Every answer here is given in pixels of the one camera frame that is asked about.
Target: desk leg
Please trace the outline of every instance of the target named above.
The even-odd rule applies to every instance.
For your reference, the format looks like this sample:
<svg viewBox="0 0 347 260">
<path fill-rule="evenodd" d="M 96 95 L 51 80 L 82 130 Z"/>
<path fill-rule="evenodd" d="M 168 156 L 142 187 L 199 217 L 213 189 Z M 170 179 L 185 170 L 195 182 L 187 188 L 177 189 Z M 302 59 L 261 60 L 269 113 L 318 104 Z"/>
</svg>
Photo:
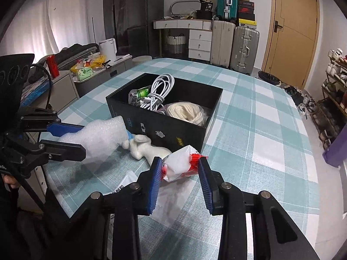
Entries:
<svg viewBox="0 0 347 260">
<path fill-rule="evenodd" d="M 160 57 L 163 57 L 161 45 L 162 45 L 162 41 L 161 41 L 161 29 L 159 29 L 159 56 L 160 56 Z"/>
</svg>

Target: silver suitcase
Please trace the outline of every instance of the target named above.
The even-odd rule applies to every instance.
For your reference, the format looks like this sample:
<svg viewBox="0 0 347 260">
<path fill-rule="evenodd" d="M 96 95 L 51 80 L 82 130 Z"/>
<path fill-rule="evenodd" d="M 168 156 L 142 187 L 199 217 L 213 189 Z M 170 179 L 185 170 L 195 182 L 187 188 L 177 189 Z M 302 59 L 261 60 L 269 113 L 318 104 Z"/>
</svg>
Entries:
<svg viewBox="0 0 347 260">
<path fill-rule="evenodd" d="M 251 74 L 259 43 L 259 32 L 248 27 L 238 26 L 230 58 L 230 68 L 243 74 Z"/>
<path fill-rule="evenodd" d="M 227 21 L 213 22 L 210 63 L 229 67 L 235 24 Z"/>
</svg>

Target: open box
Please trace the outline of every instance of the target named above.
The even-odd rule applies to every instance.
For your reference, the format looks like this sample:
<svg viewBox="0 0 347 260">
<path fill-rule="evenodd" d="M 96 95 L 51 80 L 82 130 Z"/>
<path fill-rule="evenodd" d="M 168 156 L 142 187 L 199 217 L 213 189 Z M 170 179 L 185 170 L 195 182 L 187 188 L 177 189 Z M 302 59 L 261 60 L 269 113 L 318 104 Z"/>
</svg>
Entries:
<svg viewBox="0 0 347 260">
<path fill-rule="evenodd" d="M 191 145 L 201 152 L 217 116 L 223 89 L 175 78 L 175 84 L 163 105 L 189 101 L 211 111 L 204 126 L 198 126 L 161 113 L 133 106 L 128 103 L 129 92 L 151 85 L 157 74 L 144 73 L 106 97 L 112 117 L 121 115 L 132 134 L 143 134 L 154 146 L 163 146 L 172 152 Z"/>
</svg>

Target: white curtain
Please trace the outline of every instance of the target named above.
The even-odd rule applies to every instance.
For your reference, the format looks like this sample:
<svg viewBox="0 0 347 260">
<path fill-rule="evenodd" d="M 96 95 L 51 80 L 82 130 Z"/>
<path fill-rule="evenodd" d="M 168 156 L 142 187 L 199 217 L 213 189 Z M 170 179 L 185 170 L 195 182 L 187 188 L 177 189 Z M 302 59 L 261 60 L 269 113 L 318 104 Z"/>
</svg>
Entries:
<svg viewBox="0 0 347 260">
<path fill-rule="evenodd" d="M 90 43 L 87 0 L 28 0 L 8 27 L 0 55 L 34 53 L 37 62 L 76 43 Z"/>
</svg>

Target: white cable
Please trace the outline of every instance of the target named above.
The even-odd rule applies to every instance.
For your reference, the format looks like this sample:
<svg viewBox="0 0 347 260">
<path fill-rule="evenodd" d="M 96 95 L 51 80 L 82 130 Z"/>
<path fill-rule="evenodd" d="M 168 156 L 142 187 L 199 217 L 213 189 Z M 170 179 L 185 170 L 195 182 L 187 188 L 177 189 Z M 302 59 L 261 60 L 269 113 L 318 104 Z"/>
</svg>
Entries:
<svg viewBox="0 0 347 260">
<path fill-rule="evenodd" d="M 166 109 L 169 116 L 202 126 L 204 114 L 202 108 L 191 102 L 177 102 Z"/>
<path fill-rule="evenodd" d="M 151 92 L 147 96 L 147 98 L 150 98 L 150 102 L 144 102 L 141 107 L 149 109 L 150 111 L 156 111 L 160 106 L 163 106 L 162 103 L 173 88 L 174 84 L 175 79 L 171 74 L 164 73 L 159 75 L 157 79 L 154 80 Z M 163 85 L 163 89 L 160 94 L 157 94 L 157 89 L 161 85 Z"/>
</svg>

